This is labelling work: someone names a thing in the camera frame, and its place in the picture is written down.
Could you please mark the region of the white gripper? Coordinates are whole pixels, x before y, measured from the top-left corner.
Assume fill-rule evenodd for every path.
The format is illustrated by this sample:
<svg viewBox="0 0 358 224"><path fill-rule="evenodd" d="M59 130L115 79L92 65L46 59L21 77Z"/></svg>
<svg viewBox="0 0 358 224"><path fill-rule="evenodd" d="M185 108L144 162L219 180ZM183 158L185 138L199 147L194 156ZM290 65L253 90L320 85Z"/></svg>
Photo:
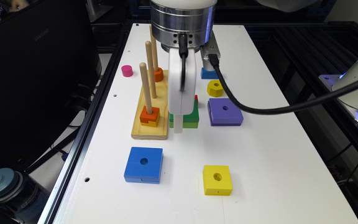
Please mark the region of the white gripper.
<svg viewBox="0 0 358 224"><path fill-rule="evenodd" d="M196 58L195 50L188 49L186 65L179 48L170 48L168 60L168 110L173 115L173 131L183 132L183 115L191 114L195 99Z"/></svg>

